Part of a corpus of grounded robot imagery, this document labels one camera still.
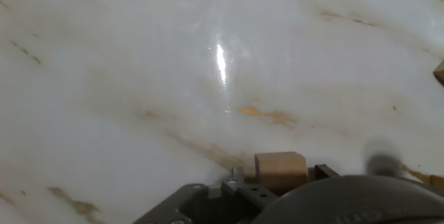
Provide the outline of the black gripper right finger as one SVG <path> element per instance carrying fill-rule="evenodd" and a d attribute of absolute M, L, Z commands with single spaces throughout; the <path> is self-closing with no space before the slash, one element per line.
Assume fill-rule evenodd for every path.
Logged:
<path fill-rule="evenodd" d="M 339 174 L 332 170 L 326 164 L 317 164 L 314 166 L 314 180 L 339 177 Z"/>

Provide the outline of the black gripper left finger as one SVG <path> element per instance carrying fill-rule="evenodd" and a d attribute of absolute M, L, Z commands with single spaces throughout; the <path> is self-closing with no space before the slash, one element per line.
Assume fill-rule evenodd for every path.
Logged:
<path fill-rule="evenodd" d="M 243 167 L 233 167 L 231 175 L 231 178 L 222 181 L 222 191 L 233 196 L 240 196 L 259 209 L 265 209 L 278 199 L 274 193 L 262 185 L 246 183 Z"/>

